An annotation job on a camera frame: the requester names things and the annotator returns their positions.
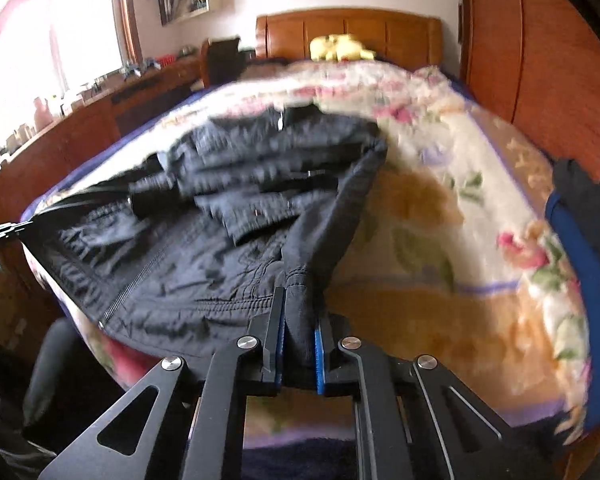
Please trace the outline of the dark navy jacket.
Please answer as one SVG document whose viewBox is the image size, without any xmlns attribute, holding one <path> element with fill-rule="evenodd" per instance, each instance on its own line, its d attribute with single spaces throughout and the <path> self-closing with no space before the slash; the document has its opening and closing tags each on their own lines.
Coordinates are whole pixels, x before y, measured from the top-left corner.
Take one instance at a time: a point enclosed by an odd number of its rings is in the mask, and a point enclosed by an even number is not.
<svg viewBox="0 0 600 480">
<path fill-rule="evenodd" d="M 387 150 L 376 122 L 314 105 L 215 117 L 40 212 L 23 244 L 92 323 L 153 356 L 210 356 L 283 289 L 307 366 Z"/>
</svg>

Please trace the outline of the wooden desk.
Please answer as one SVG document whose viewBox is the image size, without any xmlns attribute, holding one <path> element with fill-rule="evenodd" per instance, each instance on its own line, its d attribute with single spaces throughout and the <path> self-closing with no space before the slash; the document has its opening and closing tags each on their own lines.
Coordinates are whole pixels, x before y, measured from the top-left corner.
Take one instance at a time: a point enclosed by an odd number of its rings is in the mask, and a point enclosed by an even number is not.
<svg viewBox="0 0 600 480">
<path fill-rule="evenodd" d="M 84 162 L 187 99 L 200 76 L 199 58 L 181 58 L 102 92 L 45 128 L 1 166 L 0 223 L 17 221 L 30 203 Z"/>
</svg>

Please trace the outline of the dark blue bed sheet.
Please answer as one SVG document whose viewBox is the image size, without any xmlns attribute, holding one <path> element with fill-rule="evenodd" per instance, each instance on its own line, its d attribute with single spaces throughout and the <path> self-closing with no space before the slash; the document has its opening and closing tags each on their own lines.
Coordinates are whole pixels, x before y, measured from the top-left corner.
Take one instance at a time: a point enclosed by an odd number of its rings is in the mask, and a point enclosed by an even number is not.
<svg viewBox="0 0 600 480">
<path fill-rule="evenodd" d="M 355 112 L 324 110 L 306 98 L 286 92 L 281 81 L 262 80 L 248 84 L 228 84 L 207 94 L 199 103 L 199 113 L 192 122 L 186 122 L 183 133 L 176 141 L 193 128 L 215 117 L 251 116 L 268 108 L 284 110 L 288 107 L 307 105 L 314 105 L 324 113 L 358 116 L 375 122 Z M 90 321 L 50 274 L 44 268 L 43 270 L 50 277 L 50 281 Z M 284 310 L 285 331 L 282 355 L 279 358 L 279 389 L 274 396 L 248 396 L 242 442 L 242 468 L 237 479 L 361 479 L 358 478 L 352 402 L 348 398 L 323 396 L 317 391 L 315 330 L 322 315 L 335 314 L 328 310 L 324 298 L 326 288 L 323 292 L 324 307 L 315 321 L 314 357 L 310 365 L 297 363 L 286 345 Z M 241 335 L 227 341 L 223 347 L 245 335 L 251 320 Z M 179 353 L 153 357 L 156 359 L 156 365 L 168 356 L 181 356 L 186 361 L 201 363 L 210 360 L 215 352 L 202 358 L 192 358 Z M 550 478 L 553 474 L 552 465 L 546 459 L 542 448 L 536 445 L 534 435 L 527 430 L 512 428 L 542 457 L 543 475 L 540 479 Z"/>
</svg>

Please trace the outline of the black office chair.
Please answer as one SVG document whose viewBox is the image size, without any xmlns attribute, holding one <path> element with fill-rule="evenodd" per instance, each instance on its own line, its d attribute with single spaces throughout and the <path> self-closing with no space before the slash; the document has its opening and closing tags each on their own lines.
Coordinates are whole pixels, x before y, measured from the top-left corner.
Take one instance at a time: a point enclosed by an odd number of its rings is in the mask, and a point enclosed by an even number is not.
<svg viewBox="0 0 600 480">
<path fill-rule="evenodd" d="M 58 452 L 122 394 L 73 324 L 58 318 L 45 334 L 24 395 L 23 434 Z"/>
</svg>

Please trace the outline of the floral bed blanket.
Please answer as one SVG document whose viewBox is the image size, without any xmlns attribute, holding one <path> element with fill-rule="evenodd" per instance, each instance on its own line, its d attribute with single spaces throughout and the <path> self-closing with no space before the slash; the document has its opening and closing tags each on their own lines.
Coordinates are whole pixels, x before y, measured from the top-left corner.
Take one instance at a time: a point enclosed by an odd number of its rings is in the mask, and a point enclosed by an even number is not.
<svg viewBox="0 0 600 480">
<path fill-rule="evenodd" d="M 388 146 L 325 290 L 328 310 L 394 356 L 436 356 L 511 424 L 545 422 L 562 444 L 581 437 L 588 320 L 576 274 L 543 217 L 552 189 L 543 157 L 435 67 L 299 62 L 231 84 L 262 80 L 281 81 L 324 110 L 373 119 Z M 170 148 L 203 98 L 50 192 L 34 215 Z M 26 254 L 99 362 L 120 385 L 137 382 L 155 358 L 101 332 Z"/>
</svg>

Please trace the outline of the folded blue garment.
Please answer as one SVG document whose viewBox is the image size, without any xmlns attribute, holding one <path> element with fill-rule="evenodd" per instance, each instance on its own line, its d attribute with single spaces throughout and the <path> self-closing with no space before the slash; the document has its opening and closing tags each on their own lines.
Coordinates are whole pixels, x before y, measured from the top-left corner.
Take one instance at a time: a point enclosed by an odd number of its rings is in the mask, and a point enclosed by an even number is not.
<svg viewBox="0 0 600 480">
<path fill-rule="evenodd" d="M 588 244 L 576 220 L 557 192 L 550 194 L 545 206 L 545 218 L 558 234 L 580 282 L 580 292 L 588 318 L 590 336 L 591 380 L 584 429 L 600 429 L 600 258 Z"/>
</svg>

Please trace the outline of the folded black garment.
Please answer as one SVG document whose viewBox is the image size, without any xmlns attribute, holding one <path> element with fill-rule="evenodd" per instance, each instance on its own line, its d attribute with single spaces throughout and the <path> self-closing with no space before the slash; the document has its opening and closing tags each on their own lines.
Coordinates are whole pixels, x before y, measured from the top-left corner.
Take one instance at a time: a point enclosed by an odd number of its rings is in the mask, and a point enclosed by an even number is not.
<svg viewBox="0 0 600 480">
<path fill-rule="evenodd" d="M 554 189 L 600 259 L 600 181 L 595 182 L 575 159 L 558 159 Z"/>
</svg>

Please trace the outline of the wooden chair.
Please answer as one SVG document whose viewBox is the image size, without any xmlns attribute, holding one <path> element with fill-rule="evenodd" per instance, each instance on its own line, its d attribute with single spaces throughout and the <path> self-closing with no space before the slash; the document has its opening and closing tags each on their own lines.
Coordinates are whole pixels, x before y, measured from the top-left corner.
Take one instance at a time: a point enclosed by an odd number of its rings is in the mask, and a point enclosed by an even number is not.
<svg viewBox="0 0 600 480">
<path fill-rule="evenodd" d="M 206 88 L 237 79 L 244 68 L 239 43 L 238 36 L 204 40 L 200 49 L 200 71 Z"/>
</svg>

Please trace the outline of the yellow plush toy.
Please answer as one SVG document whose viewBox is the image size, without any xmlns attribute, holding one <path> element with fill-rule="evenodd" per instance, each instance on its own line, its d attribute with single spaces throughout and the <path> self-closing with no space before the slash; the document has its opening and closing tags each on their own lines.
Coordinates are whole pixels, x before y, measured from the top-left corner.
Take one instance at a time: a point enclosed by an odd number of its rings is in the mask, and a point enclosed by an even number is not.
<svg viewBox="0 0 600 480">
<path fill-rule="evenodd" d="M 374 51 L 349 34 L 318 36 L 311 40 L 309 51 L 314 62 L 370 61 L 376 58 Z"/>
</svg>

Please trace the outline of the wooden headboard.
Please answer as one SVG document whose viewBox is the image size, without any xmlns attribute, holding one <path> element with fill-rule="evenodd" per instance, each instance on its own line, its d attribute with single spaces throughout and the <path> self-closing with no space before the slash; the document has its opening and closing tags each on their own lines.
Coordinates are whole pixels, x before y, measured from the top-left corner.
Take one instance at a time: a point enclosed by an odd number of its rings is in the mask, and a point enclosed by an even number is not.
<svg viewBox="0 0 600 480">
<path fill-rule="evenodd" d="M 380 58 L 406 70 L 439 65 L 443 58 L 442 21 L 385 9 L 317 8 L 261 15 L 256 21 L 258 58 L 310 56 L 318 36 L 348 34 Z"/>
</svg>

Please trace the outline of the wooden louvered wardrobe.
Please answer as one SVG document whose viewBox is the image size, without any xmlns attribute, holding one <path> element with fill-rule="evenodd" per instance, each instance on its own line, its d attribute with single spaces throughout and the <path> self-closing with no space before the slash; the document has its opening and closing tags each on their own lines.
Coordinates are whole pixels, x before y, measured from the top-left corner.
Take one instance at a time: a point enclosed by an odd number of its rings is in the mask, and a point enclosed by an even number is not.
<svg viewBox="0 0 600 480">
<path fill-rule="evenodd" d="M 463 0 L 460 74 L 478 102 L 600 178 L 600 40 L 568 0 Z"/>
</svg>

